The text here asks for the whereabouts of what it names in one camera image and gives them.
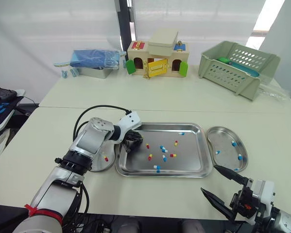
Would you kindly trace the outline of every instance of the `green object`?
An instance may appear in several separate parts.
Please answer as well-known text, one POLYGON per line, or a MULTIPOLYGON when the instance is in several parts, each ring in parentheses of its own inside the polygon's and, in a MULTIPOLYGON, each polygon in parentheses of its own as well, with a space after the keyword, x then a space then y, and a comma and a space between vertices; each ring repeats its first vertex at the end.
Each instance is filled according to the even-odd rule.
POLYGON ((226 58, 226 57, 220 57, 220 58, 218 59, 218 61, 223 62, 223 63, 225 63, 225 64, 228 64, 228 63, 230 62, 229 59, 226 58))
POLYGON ((188 64, 186 62, 181 62, 179 74, 181 74, 183 77, 186 77, 187 73, 188 73, 188 64))
POLYGON ((132 74, 136 71, 135 63, 133 60, 126 61, 126 69, 128 71, 128 74, 132 74))
POLYGON ((198 75, 242 95, 250 100, 257 96, 260 83, 269 84, 279 65, 280 58, 275 54, 261 52, 238 43, 223 41, 202 53, 198 75), (230 62, 256 71, 252 77, 240 68, 218 61, 228 58, 230 62))

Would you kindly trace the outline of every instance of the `white table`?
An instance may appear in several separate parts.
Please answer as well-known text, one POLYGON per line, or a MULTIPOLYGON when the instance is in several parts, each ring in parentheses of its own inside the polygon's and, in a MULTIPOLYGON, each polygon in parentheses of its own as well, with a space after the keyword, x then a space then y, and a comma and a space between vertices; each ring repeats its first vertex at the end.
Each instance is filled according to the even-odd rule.
MULTIPOLYGON (((72 143, 72 131, 83 109, 38 108, 0 156, 0 204, 21 207, 36 191, 72 143)), ((291 213, 291 114, 138 111, 143 122, 193 122, 205 131, 225 126, 243 141, 249 156, 241 172, 254 180, 275 182, 277 208, 291 213)), ((93 110, 90 117, 116 123, 118 110, 93 110)), ((241 186, 215 169, 205 178, 124 177, 114 167, 86 173, 90 213, 225 219, 200 187, 229 205, 241 186)))
POLYGON ((88 76, 61 78, 40 107, 88 108, 98 104, 134 110, 231 113, 291 113, 291 99, 278 101, 259 95, 254 101, 207 79, 200 79, 197 66, 189 66, 185 78, 128 75, 123 68, 106 79, 88 76))

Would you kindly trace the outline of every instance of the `plastic bag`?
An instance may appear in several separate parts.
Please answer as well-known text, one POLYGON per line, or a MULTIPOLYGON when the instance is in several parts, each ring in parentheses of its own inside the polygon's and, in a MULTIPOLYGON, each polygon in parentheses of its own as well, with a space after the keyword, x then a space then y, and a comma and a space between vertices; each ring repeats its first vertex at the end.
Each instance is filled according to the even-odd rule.
POLYGON ((74 50, 71 67, 119 69, 120 53, 112 50, 74 50))
POLYGON ((289 92, 278 86, 260 84, 258 89, 261 94, 275 98, 276 100, 288 100, 290 98, 289 92))

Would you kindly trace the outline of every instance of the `red tape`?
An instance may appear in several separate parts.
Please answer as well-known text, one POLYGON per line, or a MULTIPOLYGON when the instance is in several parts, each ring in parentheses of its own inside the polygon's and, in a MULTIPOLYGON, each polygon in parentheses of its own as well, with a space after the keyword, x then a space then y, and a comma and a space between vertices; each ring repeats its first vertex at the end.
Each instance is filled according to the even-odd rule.
POLYGON ((30 216, 30 217, 33 216, 34 213, 37 211, 37 208, 36 208, 36 207, 33 208, 33 207, 30 206, 29 204, 26 204, 24 207, 27 208, 27 209, 29 210, 29 216, 30 216))
POLYGON ((53 217, 56 220, 58 220, 58 222, 62 225, 62 217, 50 210, 38 210, 36 207, 31 207, 30 205, 26 204, 24 206, 25 208, 27 208, 29 210, 29 216, 32 217, 34 215, 45 215, 45 216, 49 216, 49 217, 53 217))

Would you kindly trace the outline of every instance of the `black pole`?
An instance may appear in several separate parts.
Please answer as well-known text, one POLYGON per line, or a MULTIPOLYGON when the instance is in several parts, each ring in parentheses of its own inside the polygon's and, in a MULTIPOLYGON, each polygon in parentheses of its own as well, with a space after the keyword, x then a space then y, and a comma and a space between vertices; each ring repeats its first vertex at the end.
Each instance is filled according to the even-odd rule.
POLYGON ((130 14, 127 6, 127 0, 119 0, 120 11, 117 12, 118 21, 120 24, 120 36, 122 48, 127 51, 131 43, 131 31, 130 31, 130 14))

